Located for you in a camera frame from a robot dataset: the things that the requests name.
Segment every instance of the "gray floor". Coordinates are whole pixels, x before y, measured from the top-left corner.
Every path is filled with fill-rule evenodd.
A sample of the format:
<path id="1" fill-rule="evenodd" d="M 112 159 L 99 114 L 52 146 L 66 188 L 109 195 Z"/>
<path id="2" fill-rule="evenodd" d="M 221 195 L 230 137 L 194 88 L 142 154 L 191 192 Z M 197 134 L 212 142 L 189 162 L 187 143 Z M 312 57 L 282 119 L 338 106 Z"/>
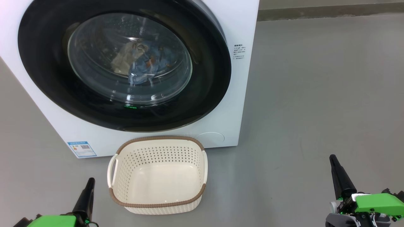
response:
<path id="1" fill-rule="evenodd" d="M 117 206 L 109 158 L 76 159 L 2 65 L 2 226 L 69 212 L 89 177 L 101 227 L 324 226 L 331 153 L 360 191 L 404 190 L 403 35 L 403 15 L 259 22 L 240 144 L 208 150 L 200 205 L 167 216 Z"/>

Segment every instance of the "washing machine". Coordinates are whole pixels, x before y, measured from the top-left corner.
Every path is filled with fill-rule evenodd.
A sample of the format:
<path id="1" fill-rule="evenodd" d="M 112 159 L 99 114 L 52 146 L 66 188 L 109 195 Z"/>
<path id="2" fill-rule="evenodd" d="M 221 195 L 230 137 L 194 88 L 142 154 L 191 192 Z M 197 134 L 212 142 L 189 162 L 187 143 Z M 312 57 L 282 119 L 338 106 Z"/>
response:
<path id="1" fill-rule="evenodd" d="M 3 0 L 0 57 L 78 158 L 149 136 L 236 146 L 258 4 Z"/>

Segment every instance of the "washing machine door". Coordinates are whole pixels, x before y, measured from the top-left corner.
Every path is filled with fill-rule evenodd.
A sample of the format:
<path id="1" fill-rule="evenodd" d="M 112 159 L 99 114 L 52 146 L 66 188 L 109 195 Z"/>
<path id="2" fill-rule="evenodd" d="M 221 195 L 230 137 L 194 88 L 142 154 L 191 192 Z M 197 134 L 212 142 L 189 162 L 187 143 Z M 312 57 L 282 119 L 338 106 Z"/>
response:
<path id="1" fill-rule="evenodd" d="M 169 130 L 208 114 L 229 86 L 229 51 L 208 15 L 187 0 L 34 0 L 18 46 L 34 83 L 71 114 Z"/>

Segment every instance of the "laundry basket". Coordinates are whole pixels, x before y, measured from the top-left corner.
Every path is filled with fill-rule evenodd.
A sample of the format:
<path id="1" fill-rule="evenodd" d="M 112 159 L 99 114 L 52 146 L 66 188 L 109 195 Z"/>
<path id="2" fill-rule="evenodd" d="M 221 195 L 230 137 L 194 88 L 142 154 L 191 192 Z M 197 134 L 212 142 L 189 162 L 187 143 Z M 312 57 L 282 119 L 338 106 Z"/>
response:
<path id="1" fill-rule="evenodd" d="M 107 172 L 112 199 L 136 214 L 176 214 L 195 209 L 207 176 L 208 159 L 202 144 L 194 138 L 174 136 L 124 143 Z"/>

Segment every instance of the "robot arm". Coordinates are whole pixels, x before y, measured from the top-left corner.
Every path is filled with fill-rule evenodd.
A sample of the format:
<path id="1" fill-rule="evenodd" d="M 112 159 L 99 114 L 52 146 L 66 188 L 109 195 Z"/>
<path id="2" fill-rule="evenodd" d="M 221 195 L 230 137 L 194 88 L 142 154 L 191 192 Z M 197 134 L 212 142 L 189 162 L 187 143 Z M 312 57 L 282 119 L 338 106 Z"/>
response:
<path id="1" fill-rule="evenodd" d="M 72 212 L 61 215 L 40 215 L 35 220 L 22 218 L 14 227 L 88 227 L 93 214 L 95 179 L 88 179 Z"/>
<path id="2" fill-rule="evenodd" d="M 390 217 L 398 221 L 404 216 L 404 192 L 391 194 L 357 193 L 357 190 L 335 155 L 330 155 L 332 182 L 337 202 L 331 202 L 326 227 L 388 227 Z"/>

